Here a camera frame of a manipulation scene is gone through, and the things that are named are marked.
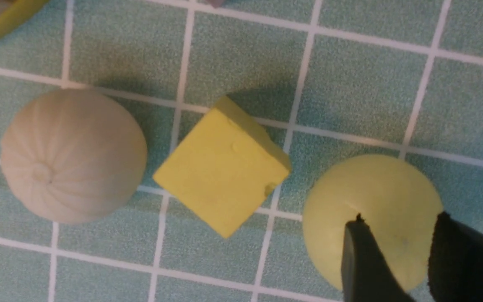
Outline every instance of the round object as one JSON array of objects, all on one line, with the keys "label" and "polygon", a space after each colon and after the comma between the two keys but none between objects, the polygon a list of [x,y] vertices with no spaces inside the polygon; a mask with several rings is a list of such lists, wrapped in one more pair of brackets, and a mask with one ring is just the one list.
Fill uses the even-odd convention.
[{"label": "round object", "polygon": [[344,227],[361,214],[397,282],[414,289],[427,273],[437,215],[434,186],[394,157],[362,155],[332,166],[316,182],[303,211],[303,236],[318,271],[342,290]]},{"label": "round object", "polygon": [[0,38],[33,17],[49,0],[15,0],[0,15]]},{"label": "round object", "polygon": [[66,224],[127,203],[147,158],[132,115],[92,90],[56,90],[33,100],[16,114],[1,147],[12,193],[36,215]]}]

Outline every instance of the white ball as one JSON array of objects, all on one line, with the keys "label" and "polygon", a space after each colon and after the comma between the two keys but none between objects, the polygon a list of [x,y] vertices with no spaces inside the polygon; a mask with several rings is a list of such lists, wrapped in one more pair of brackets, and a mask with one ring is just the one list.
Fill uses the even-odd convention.
[{"label": "white ball", "polygon": [[124,107],[92,90],[63,89],[16,114],[1,141],[1,168],[31,212],[78,224],[127,203],[146,154],[142,130]]}]

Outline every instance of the bowl rim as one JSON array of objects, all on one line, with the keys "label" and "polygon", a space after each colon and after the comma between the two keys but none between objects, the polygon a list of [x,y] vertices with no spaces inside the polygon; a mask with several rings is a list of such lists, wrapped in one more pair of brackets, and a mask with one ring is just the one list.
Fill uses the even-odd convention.
[{"label": "bowl rim", "polygon": [[14,0],[3,13],[0,14],[0,38],[33,17],[49,0]]}]

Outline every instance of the yellow cube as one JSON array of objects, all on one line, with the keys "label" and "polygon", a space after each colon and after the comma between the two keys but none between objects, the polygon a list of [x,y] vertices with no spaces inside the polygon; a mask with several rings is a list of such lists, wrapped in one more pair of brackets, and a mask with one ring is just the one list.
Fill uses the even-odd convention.
[{"label": "yellow cube", "polygon": [[288,155],[266,130],[222,97],[153,179],[227,238],[291,170]]}]

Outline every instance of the yellow ball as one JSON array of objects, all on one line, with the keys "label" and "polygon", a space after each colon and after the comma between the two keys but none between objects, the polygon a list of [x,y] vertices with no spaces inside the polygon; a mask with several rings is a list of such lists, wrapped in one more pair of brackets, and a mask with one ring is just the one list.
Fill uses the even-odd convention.
[{"label": "yellow ball", "polygon": [[303,236],[318,271],[342,290],[346,222],[361,214],[397,282],[409,291],[425,278],[437,215],[434,186],[394,157],[362,155],[331,167],[316,182],[303,211]]}]

